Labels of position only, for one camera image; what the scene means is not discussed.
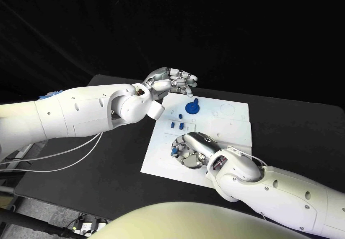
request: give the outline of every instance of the robotic hand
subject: robotic hand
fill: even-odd
[[[257,166],[233,146],[221,149],[204,133],[192,132],[172,143],[172,157],[191,169],[207,165],[207,178],[231,202],[285,226],[328,238],[345,238],[345,194],[302,175]]]
[[[86,137],[139,122],[165,110],[155,101],[168,92],[192,97],[198,77],[162,67],[142,84],[70,89],[47,99],[0,105],[0,161],[22,147],[52,138]]]

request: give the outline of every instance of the blue knob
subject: blue knob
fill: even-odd
[[[190,102],[185,106],[185,111],[190,113],[190,114],[195,114],[200,112],[200,99],[195,98],[194,102]]]

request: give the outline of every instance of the blue object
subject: blue object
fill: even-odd
[[[55,92],[51,92],[51,93],[47,94],[45,96],[39,96],[39,98],[41,98],[41,99],[45,99],[45,98],[48,98],[48,97],[51,97],[51,96],[54,96],[54,95],[58,95],[61,92],[63,92],[63,90],[55,91]]]
[[[185,111],[190,113],[190,114],[195,114],[200,112],[200,99],[195,98],[194,102],[190,102],[185,106]]]

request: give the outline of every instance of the circular hole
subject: circular hole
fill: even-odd
[[[275,188],[279,187],[279,180],[275,180],[275,182],[273,182],[273,187],[275,187]]]
[[[311,192],[309,192],[309,191],[307,191],[305,198],[309,200],[309,199],[311,199],[311,197],[312,197],[312,195],[311,195]]]

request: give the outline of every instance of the floor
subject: floor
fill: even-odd
[[[47,141],[39,142],[34,145],[31,151],[28,152],[25,158],[37,158]],[[21,163],[18,168],[29,168],[28,163]],[[18,206],[16,212],[38,218],[51,224],[67,227],[70,222],[78,218],[80,212],[63,208],[60,206],[51,205],[45,202],[41,202],[35,199],[24,199],[21,205]],[[84,217],[87,222],[93,221],[93,216],[87,215]],[[48,233],[35,231],[29,228],[21,227],[18,225],[8,225],[5,233],[0,239],[57,239],[61,238],[58,235],[50,235]]]

